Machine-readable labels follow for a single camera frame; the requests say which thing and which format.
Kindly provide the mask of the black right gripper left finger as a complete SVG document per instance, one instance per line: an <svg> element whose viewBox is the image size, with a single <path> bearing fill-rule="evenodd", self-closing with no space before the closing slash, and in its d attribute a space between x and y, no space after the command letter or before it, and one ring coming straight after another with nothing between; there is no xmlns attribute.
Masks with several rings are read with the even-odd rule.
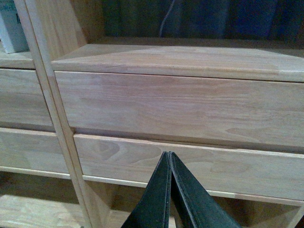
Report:
<svg viewBox="0 0 304 228"><path fill-rule="evenodd" d="M164 152L146 189L123 228L167 228L171 203L171 165L169 153Z"/></svg>

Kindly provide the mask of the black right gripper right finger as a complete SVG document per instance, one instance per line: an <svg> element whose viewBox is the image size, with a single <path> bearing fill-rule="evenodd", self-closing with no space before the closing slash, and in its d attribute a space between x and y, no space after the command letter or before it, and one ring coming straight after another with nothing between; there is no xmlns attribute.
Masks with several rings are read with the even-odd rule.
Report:
<svg viewBox="0 0 304 228"><path fill-rule="evenodd" d="M178 228L241 227L204 189L174 152L169 152L171 198Z"/></svg>

